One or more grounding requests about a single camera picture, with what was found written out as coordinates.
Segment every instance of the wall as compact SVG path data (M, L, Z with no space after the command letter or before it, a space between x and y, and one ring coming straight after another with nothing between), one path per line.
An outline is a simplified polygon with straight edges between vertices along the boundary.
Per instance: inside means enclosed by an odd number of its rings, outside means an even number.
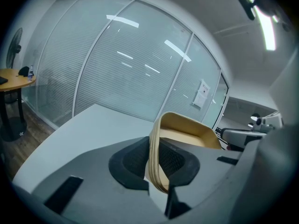
M294 50L286 68L270 88L285 124L299 123L299 52Z
M209 51L212 53L217 63L222 69L223 76L228 83L229 87L233 82L233 73L224 56L222 50L220 49L217 41L209 33L209 31L202 25L200 17L198 16L196 9L190 7L189 0L143 0L149 4L152 4L173 17L182 21L184 25L189 27L195 32L196 36L206 45Z
M270 96L269 88L270 87L265 84L237 78L231 87L230 96L278 110Z
M217 125L218 128L223 129L223 128L231 128L231 129L246 129L250 130L249 126L242 125L236 121L233 121L231 119L228 119L226 117L222 117L220 122Z
M54 1L55 0L28 0L26 4L24 4L3 40L0 52L0 69L6 68L6 56L10 42L16 31L21 27L23 28L20 41L22 49L19 54L15 56L13 68L20 69L22 66L29 66L29 64L22 64L26 46L38 22Z

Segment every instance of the desk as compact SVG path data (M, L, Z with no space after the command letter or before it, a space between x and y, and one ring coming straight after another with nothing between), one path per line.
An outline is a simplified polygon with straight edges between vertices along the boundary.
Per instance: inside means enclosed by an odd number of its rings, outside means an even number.
M31 193L47 176L87 151L148 136L154 123L93 105L51 134L27 158L13 183Z
M26 131L27 124L23 115L21 88L31 85L35 82L36 77L33 76L32 81L28 81L27 77L18 76L19 70L16 69L1 69L0 76L8 79L4 84L0 85L0 115L3 126L0 129L0 134L4 141L14 141L20 138ZM16 90L18 94L18 107L20 117L8 118L5 107L5 91Z

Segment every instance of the paper sign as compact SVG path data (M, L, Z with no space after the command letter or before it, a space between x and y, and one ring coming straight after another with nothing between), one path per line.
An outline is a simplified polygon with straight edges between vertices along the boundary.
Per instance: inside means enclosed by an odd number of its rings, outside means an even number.
M199 93L201 93L202 96L207 98L207 95L210 91L210 87L206 84L204 80L202 80L198 91Z
M197 105L199 108L202 108L205 104L209 91L210 91L210 87L205 83L204 80L202 80L199 90L197 91L197 95L193 101L193 104Z

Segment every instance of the window blinds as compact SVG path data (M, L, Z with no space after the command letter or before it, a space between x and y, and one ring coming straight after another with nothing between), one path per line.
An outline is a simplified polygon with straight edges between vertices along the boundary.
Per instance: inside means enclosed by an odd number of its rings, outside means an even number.
M89 56L75 115L99 104L154 121L190 37L190 31L164 12L138 1L130 4L107 27Z
M191 61L184 61L162 113L172 111L201 122L212 101L220 68L195 36L187 55ZM192 102L202 79L210 87L210 91L204 106L199 108Z
M43 48L47 42L50 33L52 32L53 28L55 27L61 16L75 1L76 0L55 1L37 24L37 27L35 28L27 45L23 60L23 66L28 66L30 68L30 66L33 65L35 75L39 59L41 57ZM35 84L29 87L22 88L22 96L26 103L29 104L35 110Z
M37 111L55 125L61 126L71 118L80 69L92 43L108 22L107 14L116 14L129 2L78 0L56 25L37 74Z

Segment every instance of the ceiling light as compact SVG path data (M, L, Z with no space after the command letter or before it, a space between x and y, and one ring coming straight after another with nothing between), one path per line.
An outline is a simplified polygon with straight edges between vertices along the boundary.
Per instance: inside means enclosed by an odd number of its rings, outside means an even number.
M124 65L126 65L126 66L128 66L128 67L131 67L131 68L132 68L132 66L130 66L130 65L127 65L127 64L125 64L124 62L122 62L122 64L124 64Z
M113 21L121 21L121 22L126 23L128 25L131 25L133 27L139 28L139 23L131 21L129 19L126 19L126 18L123 18L123 17L117 17L117 16L115 17L113 15L106 15L106 17L107 17L107 19L110 19L110 20L113 19Z
M272 19L276 22L276 23L278 23L279 22L279 20L278 20L278 17L277 16L272 16Z
M173 44L172 42L170 42L170 41L168 41L168 40L166 40L166 41L164 41L164 43L167 45L167 46L169 46L170 48L172 48L174 51L176 51L181 57L184 57L184 52L180 49L180 48L178 48L175 44ZM186 55L185 56L185 60L187 61L187 62L190 62L191 61L191 59Z
M263 36L266 43L267 50L276 50L276 43L274 37L274 30L271 18L263 14L257 6L254 6L254 10L260 20Z
M127 58L130 58L130 59L133 59L132 57L130 57L130 56L128 56L128 55L126 55L126 54L123 54L123 53L121 53L121 52L117 52L118 54L121 54L121 55L123 55L123 56L125 56L125 57L127 57Z
M155 72L160 73L159 71L155 70L154 68L152 68L152 67L150 67L150 66L148 66L148 65L145 65L145 66L146 66L147 68L150 68L150 69L154 70Z

